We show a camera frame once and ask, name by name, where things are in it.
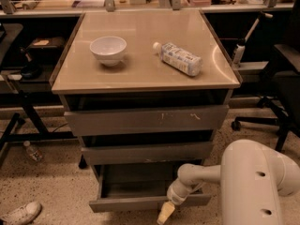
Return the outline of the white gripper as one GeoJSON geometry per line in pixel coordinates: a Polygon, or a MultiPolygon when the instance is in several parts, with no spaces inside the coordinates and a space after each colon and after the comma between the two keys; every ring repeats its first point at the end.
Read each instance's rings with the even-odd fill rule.
{"type": "Polygon", "coordinates": [[[169,202],[165,202],[157,217],[157,224],[163,225],[172,215],[176,205],[181,205],[189,195],[189,186],[182,183],[179,179],[174,180],[168,190],[167,198],[169,202]]]}

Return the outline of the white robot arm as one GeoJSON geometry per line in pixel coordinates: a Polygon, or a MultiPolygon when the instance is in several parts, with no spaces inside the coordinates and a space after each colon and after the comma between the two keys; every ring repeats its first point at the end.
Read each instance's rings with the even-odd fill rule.
{"type": "Polygon", "coordinates": [[[203,183],[220,184],[223,225],[283,225],[279,198],[299,191],[300,168],[259,142],[237,140],[226,147],[219,165],[180,166],[157,223],[164,224],[203,183]]]}

